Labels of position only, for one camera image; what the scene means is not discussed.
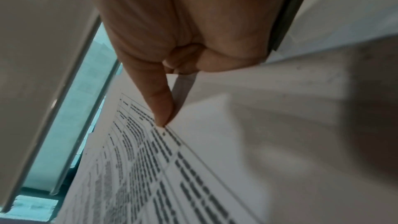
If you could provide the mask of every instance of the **sheet of paper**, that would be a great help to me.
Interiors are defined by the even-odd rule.
[[[396,223],[396,181],[366,168],[352,141],[394,140],[398,94],[386,80],[398,73],[380,56],[366,66],[386,67],[362,80],[352,51],[321,56],[169,75],[180,111],[165,129],[123,74],[56,223]],[[353,96],[381,79],[384,90]],[[351,108],[369,119],[350,125],[347,103],[364,97],[374,104]]]

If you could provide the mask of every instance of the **hand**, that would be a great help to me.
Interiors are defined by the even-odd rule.
[[[118,59],[164,126],[166,73],[217,72],[267,57],[283,0],[94,0]]]

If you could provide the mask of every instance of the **white wall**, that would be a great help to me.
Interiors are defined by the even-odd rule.
[[[90,0],[0,0],[0,206],[97,18]]]
[[[290,57],[398,33],[398,0],[304,0],[277,52]]]

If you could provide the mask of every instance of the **finger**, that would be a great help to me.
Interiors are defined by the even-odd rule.
[[[191,74],[198,71],[220,72],[259,64],[266,58],[266,54],[254,58],[234,58],[226,56],[200,44],[191,44],[175,48],[166,63],[175,73]]]
[[[156,125],[164,127],[169,122],[174,104],[163,64],[134,57],[120,57],[120,59],[154,113]]]

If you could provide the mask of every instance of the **white surface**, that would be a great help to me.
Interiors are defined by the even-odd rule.
[[[398,34],[398,0],[304,0],[278,48],[297,56]]]
[[[169,75],[177,107],[183,106],[167,129],[182,146],[174,145],[166,135],[163,138],[173,152],[169,165],[160,152],[155,157],[164,170],[158,181],[166,184],[179,222],[199,223],[178,186],[184,183],[174,163],[178,151],[236,223],[397,223],[397,41],[392,38],[224,73],[199,73],[196,79]],[[152,197],[135,222],[130,219],[130,207],[139,204],[139,197],[129,195],[130,200],[123,203],[120,200],[125,196],[120,191],[116,195],[124,182],[124,195],[130,192],[126,175],[137,162],[123,161],[126,148],[113,126],[114,122],[119,127],[128,125],[119,111],[130,104],[147,108],[132,82],[121,77],[109,91],[88,140],[91,158],[80,168],[58,223],[82,219],[101,223],[112,207],[124,209],[125,205],[126,212],[115,212],[121,221],[158,222],[152,204],[158,181],[151,183]],[[153,141],[148,117],[128,113],[148,132],[144,140]],[[109,160],[109,153],[105,150],[108,158],[103,153],[104,148],[113,148],[108,133],[119,145],[122,161],[116,166],[112,156],[113,196],[104,200],[99,191],[104,195],[109,188],[104,185],[104,161]],[[137,138],[129,138],[137,154]],[[210,223],[201,202],[194,205]],[[100,218],[93,220],[99,206]]]
[[[37,145],[95,19],[90,0],[0,0],[0,205]]]

